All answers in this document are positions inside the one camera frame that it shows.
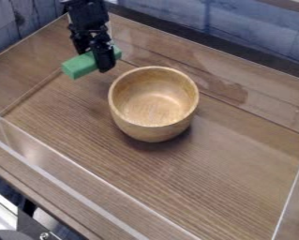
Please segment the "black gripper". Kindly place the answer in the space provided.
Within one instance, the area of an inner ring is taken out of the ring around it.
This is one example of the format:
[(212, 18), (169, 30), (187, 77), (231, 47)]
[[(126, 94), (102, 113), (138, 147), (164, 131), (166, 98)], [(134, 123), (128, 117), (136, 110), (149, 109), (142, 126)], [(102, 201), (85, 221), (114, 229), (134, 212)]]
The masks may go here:
[(101, 73), (114, 67), (106, 23), (109, 14), (104, 0), (62, 0), (69, 15), (69, 39), (78, 54), (89, 48)]

